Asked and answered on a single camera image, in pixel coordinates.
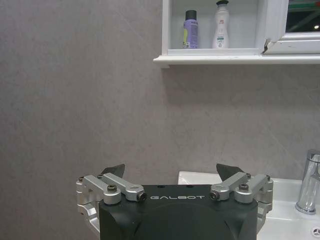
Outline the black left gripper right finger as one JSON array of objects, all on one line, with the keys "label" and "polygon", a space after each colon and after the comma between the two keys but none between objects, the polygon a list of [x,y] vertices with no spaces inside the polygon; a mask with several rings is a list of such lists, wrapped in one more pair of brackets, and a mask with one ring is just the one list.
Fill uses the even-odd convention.
[{"label": "black left gripper right finger", "polygon": [[257,227],[259,232],[266,222],[267,214],[273,209],[274,182],[269,175],[251,176],[237,166],[218,163],[216,170],[221,183],[210,187],[210,198],[213,201],[226,201],[230,195],[240,204],[257,202]]}]

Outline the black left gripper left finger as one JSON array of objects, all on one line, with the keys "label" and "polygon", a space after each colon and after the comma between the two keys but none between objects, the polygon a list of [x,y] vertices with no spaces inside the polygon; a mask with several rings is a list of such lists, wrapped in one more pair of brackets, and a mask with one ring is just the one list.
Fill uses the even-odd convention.
[{"label": "black left gripper left finger", "polygon": [[99,202],[108,206],[119,204],[122,197],[129,202],[141,203],[147,199],[145,189],[122,178],[125,165],[105,168],[97,176],[81,176],[76,181],[78,212],[94,233],[100,232]]}]

